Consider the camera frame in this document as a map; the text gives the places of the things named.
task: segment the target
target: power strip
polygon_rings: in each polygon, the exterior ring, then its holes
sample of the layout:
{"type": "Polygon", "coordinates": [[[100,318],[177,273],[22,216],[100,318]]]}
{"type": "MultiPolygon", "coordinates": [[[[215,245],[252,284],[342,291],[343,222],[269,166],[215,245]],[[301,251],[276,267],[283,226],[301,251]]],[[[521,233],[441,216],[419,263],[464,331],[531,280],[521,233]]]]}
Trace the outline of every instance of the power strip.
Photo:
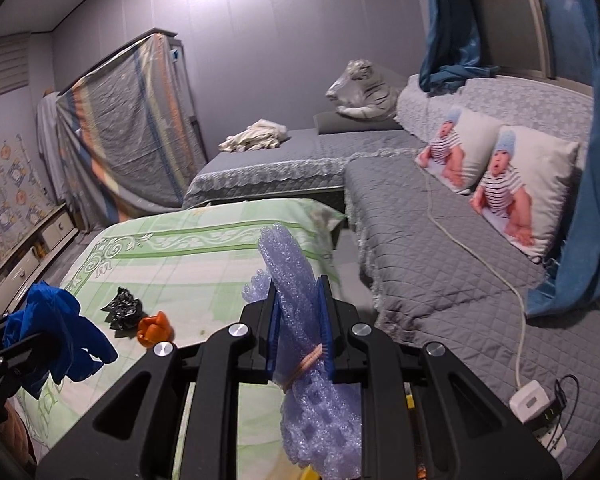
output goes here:
{"type": "MultiPolygon", "coordinates": [[[[540,383],[538,381],[531,381],[511,397],[509,407],[514,415],[524,423],[534,418],[538,413],[541,413],[550,403],[551,401],[540,383]]],[[[567,440],[562,432],[562,427],[558,425],[556,431],[556,424],[557,420],[550,425],[548,431],[546,428],[542,428],[534,432],[534,436],[538,439],[538,442],[545,449],[549,449],[554,458],[560,455],[567,447],[567,440]]]]}

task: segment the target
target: white drawer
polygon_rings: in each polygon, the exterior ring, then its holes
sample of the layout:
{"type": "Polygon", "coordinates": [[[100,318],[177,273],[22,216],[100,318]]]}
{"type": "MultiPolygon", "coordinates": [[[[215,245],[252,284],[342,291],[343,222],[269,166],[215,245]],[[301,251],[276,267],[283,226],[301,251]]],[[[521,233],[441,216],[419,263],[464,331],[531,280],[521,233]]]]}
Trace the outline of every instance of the white drawer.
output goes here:
{"type": "Polygon", "coordinates": [[[19,261],[15,269],[0,284],[0,314],[2,314],[29,279],[33,272],[38,268],[40,262],[36,257],[36,251],[31,250],[19,261]]]}
{"type": "Polygon", "coordinates": [[[42,239],[45,241],[47,250],[53,250],[73,228],[74,224],[67,213],[62,213],[53,223],[45,227],[42,231],[42,239]]]}

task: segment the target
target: window blind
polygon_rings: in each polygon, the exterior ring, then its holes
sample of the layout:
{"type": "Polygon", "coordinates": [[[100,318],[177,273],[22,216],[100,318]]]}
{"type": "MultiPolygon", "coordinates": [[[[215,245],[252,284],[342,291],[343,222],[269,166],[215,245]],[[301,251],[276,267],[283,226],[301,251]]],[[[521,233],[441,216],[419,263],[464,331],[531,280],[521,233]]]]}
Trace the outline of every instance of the window blind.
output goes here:
{"type": "Polygon", "coordinates": [[[0,38],[0,95],[29,84],[29,34],[0,38]]]}

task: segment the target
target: purple foam net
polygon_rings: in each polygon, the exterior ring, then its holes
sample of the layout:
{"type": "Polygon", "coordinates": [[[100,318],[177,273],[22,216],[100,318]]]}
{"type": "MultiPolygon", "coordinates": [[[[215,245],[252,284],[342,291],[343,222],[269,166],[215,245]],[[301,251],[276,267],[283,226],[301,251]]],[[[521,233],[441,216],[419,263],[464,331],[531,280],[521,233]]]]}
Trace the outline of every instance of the purple foam net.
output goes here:
{"type": "MultiPolygon", "coordinates": [[[[267,270],[245,285],[248,303],[264,300],[270,280],[280,295],[282,323],[274,382],[282,387],[298,363],[320,344],[318,291],[314,272],[291,233],[281,224],[264,228],[258,244],[267,270]]],[[[311,465],[323,480],[362,474],[360,385],[333,384],[324,361],[296,379],[282,403],[280,429],[286,454],[311,465]]]]}

